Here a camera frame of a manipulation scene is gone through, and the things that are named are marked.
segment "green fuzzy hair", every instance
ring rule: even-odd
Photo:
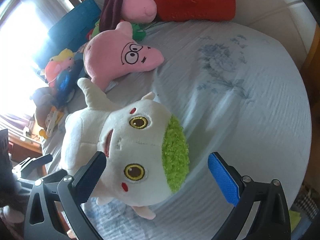
[[[188,144],[182,127],[175,116],[171,116],[162,143],[162,165],[168,185],[177,192],[189,173]]]

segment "purple plush clothing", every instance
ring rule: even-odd
[[[121,20],[123,0],[104,0],[100,16],[99,31],[114,30]]]

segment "pink plush toy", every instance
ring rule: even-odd
[[[120,22],[115,30],[99,33],[84,49],[85,70],[102,91],[117,77],[153,70],[163,61],[159,50],[139,45],[132,39],[129,22]]]
[[[154,0],[123,0],[122,18],[131,23],[150,23],[157,14]]]

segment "silver screw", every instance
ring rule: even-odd
[[[242,180],[244,181],[244,182],[250,182],[251,181],[251,178],[249,177],[249,176],[243,176],[242,177]]]
[[[65,176],[64,178],[63,178],[63,181],[64,182],[70,182],[72,180],[72,177],[71,176]]]
[[[280,181],[279,180],[274,179],[272,182],[273,182],[274,185],[280,186]]]
[[[41,183],[42,183],[42,181],[43,181],[43,179],[38,179],[38,180],[36,180],[36,181],[35,181],[35,185],[36,185],[36,186],[40,186]]]

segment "embroidered eye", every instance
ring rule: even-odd
[[[136,129],[144,129],[148,125],[148,120],[145,117],[137,116],[130,120],[130,126]]]
[[[137,52],[137,51],[140,51],[143,48],[143,46],[138,45],[138,44],[131,44],[129,46],[129,48],[130,48],[131,51]]]
[[[140,164],[129,164],[124,169],[124,175],[130,180],[140,180],[145,175],[145,170]]]
[[[132,52],[129,51],[128,53],[125,54],[124,56],[124,60],[128,63],[128,64],[135,64],[139,59],[139,54],[137,52]]]

